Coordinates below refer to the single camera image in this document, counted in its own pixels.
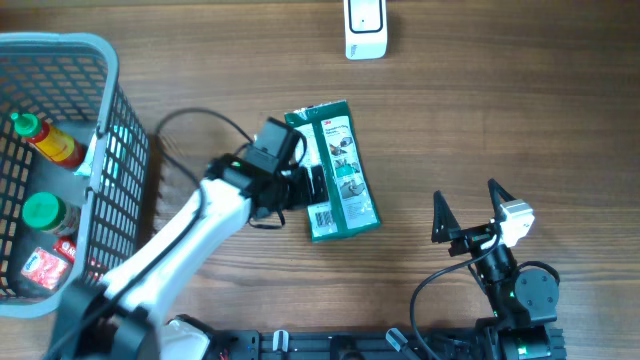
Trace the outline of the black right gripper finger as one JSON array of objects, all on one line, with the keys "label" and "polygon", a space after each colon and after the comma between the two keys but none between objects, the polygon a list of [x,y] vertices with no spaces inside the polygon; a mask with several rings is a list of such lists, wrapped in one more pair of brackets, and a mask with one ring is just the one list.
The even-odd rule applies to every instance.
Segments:
[{"label": "black right gripper finger", "polygon": [[434,217],[431,241],[451,242],[460,236],[461,227],[453,215],[441,191],[433,194]]},{"label": "black right gripper finger", "polygon": [[507,192],[494,178],[488,181],[489,195],[494,210],[494,219],[503,220],[504,216],[500,210],[502,203],[514,201],[515,197]]}]

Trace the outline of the green sponge package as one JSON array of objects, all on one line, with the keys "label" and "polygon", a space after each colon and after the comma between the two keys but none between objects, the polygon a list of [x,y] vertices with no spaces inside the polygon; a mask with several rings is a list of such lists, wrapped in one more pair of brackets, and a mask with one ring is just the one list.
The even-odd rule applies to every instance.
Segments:
[{"label": "green sponge package", "polygon": [[345,100],[301,108],[285,115],[301,132],[295,157],[313,177],[322,175],[325,198],[307,207],[311,241],[342,240],[371,231],[381,218],[359,154],[351,111]]}]

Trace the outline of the red sauce squeeze bottle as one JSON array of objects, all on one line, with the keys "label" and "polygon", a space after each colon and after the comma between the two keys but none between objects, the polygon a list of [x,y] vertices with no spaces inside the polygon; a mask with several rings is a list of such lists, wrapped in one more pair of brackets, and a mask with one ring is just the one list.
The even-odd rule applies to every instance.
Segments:
[{"label": "red sauce squeeze bottle", "polygon": [[83,163],[85,147],[71,135],[30,113],[14,112],[10,120],[15,132],[55,165],[75,169]]}]

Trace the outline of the green lid jar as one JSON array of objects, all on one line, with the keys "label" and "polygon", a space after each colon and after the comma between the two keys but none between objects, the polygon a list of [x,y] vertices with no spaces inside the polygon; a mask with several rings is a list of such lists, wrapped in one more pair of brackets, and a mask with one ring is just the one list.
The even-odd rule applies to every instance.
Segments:
[{"label": "green lid jar", "polygon": [[57,195],[38,192],[22,207],[22,219],[34,230],[58,237],[73,235],[80,225],[81,209]]}]

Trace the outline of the red tissue packet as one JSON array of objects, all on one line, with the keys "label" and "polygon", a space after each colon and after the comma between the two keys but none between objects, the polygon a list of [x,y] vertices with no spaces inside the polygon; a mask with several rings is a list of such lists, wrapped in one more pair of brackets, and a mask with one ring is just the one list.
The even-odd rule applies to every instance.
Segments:
[{"label": "red tissue packet", "polygon": [[37,247],[27,258],[21,274],[36,285],[55,290],[69,267],[65,260]]}]

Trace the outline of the red candy bar wrapper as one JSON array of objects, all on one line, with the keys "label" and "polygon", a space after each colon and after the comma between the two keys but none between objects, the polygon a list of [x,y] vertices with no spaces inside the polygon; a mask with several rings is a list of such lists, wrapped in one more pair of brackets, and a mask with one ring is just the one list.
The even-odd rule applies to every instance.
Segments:
[{"label": "red candy bar wrapper", "polygon": [[76,246],[70,237],[60,237],[54,244],[53,249],[70,263],[75,262]]}]

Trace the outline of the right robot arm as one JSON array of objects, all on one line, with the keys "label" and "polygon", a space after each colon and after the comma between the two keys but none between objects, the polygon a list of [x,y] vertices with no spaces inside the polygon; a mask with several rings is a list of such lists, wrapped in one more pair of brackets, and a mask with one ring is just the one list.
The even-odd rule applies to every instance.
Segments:
[{"label": "right robot arm", "polygon": [[488,182],[494,217],[464,229],[441,192],[434,193],[432,241],[448,243],[449,255],[470,255],[472,276],[493,311],[469,329],[437,331],[426,340],[443,359],[551,360],[567,357],[557,320],[560,276],[541,261],[516,261],[512,248],[535,220],[532,207]]}]

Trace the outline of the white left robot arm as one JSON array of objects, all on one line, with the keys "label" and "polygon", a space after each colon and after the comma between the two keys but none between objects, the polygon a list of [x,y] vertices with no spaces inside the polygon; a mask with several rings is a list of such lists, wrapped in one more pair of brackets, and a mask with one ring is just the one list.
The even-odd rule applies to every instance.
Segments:
[{"label": "white left robot arm", "polygon": [[177,295],[205,260],[251,220],[304,209],[327,197],[321,166],[212,161],[193,196],[141,250],[90,286],[63,292],[48,359],[205,359],[213,330],[170,320]]}]

